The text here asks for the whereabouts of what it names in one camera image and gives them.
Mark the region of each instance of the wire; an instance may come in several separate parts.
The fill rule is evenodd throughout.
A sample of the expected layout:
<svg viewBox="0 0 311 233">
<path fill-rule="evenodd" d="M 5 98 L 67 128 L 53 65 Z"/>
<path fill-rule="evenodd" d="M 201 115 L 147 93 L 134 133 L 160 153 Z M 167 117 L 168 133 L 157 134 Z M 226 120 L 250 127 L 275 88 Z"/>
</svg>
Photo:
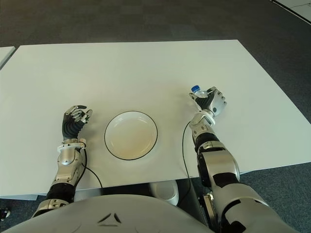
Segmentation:
<svg viewBox="0 0 311 233">
<path fill-rule="evenodd" d="M 182 140 L 182 143 L 181 143 L 184 165 L 185 165 L 185 168 L 186 168 L 187 177 L 188 177 L 188 182 L 189 182 L 189 188 L 188 188 L 187 192 L 185 193 L 185 195 L 180 199 L 180 201 L 179 201 L 179 203 L 177 204 L 177 206 L 179 206 L 179 205 L 183 202 L 183 200 L 185 199 L 185 197 L 188 195 L 188 193 L 189 193 L 190 190 L 191 190 L 191 181 L 190 181 L 190 177 L 189 177 L 189 173 L 188 173 L 188 169 L 187 169 L 187 165 L 186 165 L 186 161 L 185 161 L 185 155 L 184 155 L 184 138 L 185 138 L 186 129 L 187 129 L 187 127 L 188 127 L 189 124 L 190 124 L 190 121 L 189 121 L 188 124 L 185 126 L 184 133 L 183 133 L 183 140 Z"/>
<path fill-rule="evenodd" d="M 89 170 L 90 172 L 92 172 L 94 174 L 94 176 L 96 176 L 99 184 L 101 185 L 101 188 L 103 188 L 102 182 L 101 180 L 98 178 L 98 176 L 96 175 L 96 173 L 94 171 L 92 171 L 90 168 L 86 167 L 87 170 Z"/>
<path fill-rule="evenodd" d="M 306 3 L 306 4 L 302 4 L 302 5 L 292 6 L 290 9 L 293 9 L 294 7 L 298 7 L 298 6 L 305 6 L 305 5 L 310 5 L 311 6 L 311 2 Z"/>
<path fill-rule="evenodd" d="M 86 156 L 86 162 L 87 162 L 87 154 L 86 154 L 86 149 L 83 150 L 84 151 L 84 155 Z M 96 173 L 94 171 L 92 171 L 90 168 L 88 168 L 86 165 L 82 164 L 84 166 L 84 170 L 83 170 L 83 173 L 82 175 L 84 174 L 84 171 L 85 169 L 89 170 L 90 172 L 92 172 L 94 174 L 94 176 L 96 176 L 99 184 L 101 185 L 101 188 L 103 188 L 103 185 L 102 185 L 102 182 L 101 180 L 99 179 L 99 177 L 96 175 Z"/>
<path fill-rule="evenodd" d="M 83 164 L 83 166 L 84 166 L 84 169 L 83 169 L 83 172 L 82 172 L 82 174 L 81 174 L 81 176 L 79 177 L 79 179 L 78 179 L 78 182 L 75 184 L 75 188 L 77 187 L 77 185 L 78 185 L 78 183 L 80 182 L 80 180 L 81 180 L 81 178 L 83 177 L 83 175 L 84 175 L 84 173 L 85 173 L 85 171 L 86 171 L 86 166 L 87 166 L 87 154 L 86 154 L 86 149 L 84 149 L 84 155 L 85 155 L 85 158 L 86 158 L 86 165 L 84 166 Z"/>
</svg>

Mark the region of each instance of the gray carpet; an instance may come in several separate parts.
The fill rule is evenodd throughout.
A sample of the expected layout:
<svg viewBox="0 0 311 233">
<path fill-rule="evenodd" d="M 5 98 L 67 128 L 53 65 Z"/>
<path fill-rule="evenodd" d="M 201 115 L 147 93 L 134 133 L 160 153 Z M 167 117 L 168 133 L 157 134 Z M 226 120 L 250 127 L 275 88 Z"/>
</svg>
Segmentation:
<svg viewBox="0 0 311 233">
<path fill-rule="evenodd" d="M 0 47 L 238 39 L 309 122 L 310 38 L 310 25 L 268 0 L 0 0 Z M 288 224 L 307 233 L 310 168 L 254 171 L 242 182 L 251 184 Z M 0 223 L 0 231 L 29 218 L 37 205 L 1 200 L 0 207 L 11 206 L 12 215 Z"/>
</svg>

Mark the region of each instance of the logo on robot body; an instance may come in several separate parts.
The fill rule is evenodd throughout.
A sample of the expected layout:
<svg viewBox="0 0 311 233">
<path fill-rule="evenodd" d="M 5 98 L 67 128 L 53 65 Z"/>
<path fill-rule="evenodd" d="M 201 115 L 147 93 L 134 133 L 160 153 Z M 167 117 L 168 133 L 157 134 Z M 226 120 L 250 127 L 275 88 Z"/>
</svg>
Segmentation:
<svg viewBox="0 0 311 233">
<path fill-rule="evenodd" d="M 98 222 L 98 226 L 101 227 L 118 227 L 121 225 L 121 221 L 116 213 L 112 215 L 111 213 L 107 214 Z"/>
</svg>

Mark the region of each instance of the blue bottle cap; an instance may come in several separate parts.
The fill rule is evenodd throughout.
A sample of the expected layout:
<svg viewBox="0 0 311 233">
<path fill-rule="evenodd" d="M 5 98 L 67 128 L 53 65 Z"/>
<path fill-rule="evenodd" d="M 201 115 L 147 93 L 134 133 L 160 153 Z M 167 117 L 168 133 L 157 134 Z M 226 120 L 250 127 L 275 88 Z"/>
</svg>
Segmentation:
<svg viewBox="0 0 311 233">
<path fill-rule="evenodd" d="M 194 86 L 193 88 L 191 88 L 191 91 L 194 93 L 197 90 L 200 90 L 200 87 L 198 85 Z"/>
</svg>

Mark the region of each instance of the black rim of plate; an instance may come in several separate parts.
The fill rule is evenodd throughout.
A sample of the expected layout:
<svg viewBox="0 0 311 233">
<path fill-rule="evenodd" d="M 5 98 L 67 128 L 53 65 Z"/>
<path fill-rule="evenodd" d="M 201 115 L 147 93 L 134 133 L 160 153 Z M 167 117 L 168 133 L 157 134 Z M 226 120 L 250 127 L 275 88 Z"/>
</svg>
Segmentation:
<svg viewBox="0 0 311 233">
<path fill-rule="evenodd" d="M 143 156 L 141 156 L 141 157 L 139 157 L 139 158 L 136 158 L 136 159 L 122 159 L 122 158 L 120 158 L 120 157 L 114 155 L 114 153 L 112 153 L 112 152 L 109 150 L 109 148 L 108 148 L 108 146 L 107 146 L 107 144 L 106 144 L 106 131 L 107 131 L 107 128 L 108 128 L 109 124 L 110 124 L 115 118 L 117 118 L 117 117 L 120 116 L 121 114 L 130 113 L 130 112 L 142 113 L 142 114 L 146 115 L 147 117 L 149 117 L 149 118 L 152 120 L 152 122 L 155 124 L 156 138 L 155 138 L 155 143 L 153 144 L 153 146 L 152 146 L 152 147 L 150 148 L 150 150 L 149 150 L 148 152 L 146 152 Z M 137 159 L 140 159 L 140 158 L 144 157 L 146 154 L 148 154 L 148 153 L 155 147 L 156 142 L 157 142 L 157 126 L 156 126 L 155 121 L 154 121 L 154 120 L 152 119 L 152 117 L 150 117 L 148 114 L 145 114 L 145 113 L 140 112 L 140 111 L 126 111 L 126 112 L 123 112 L 123 113 L 120 113 L 120 114 L 116 115 L 114 118 L 112 118 L 112 119 L 109 121 L 109 123 L 108 123 L 107 126 L 106 126 L 105 133 L 104 133 L 104 142 L 105 142 L 105 146 L 106 146 L 107 150 L 110 152 L 110 154 L 112 154 L 112 155 L 115 156 L 116 158 L 122 159 L 122 160 L 126 160 L 126 161 L 137 160 Z"/>
</svg>

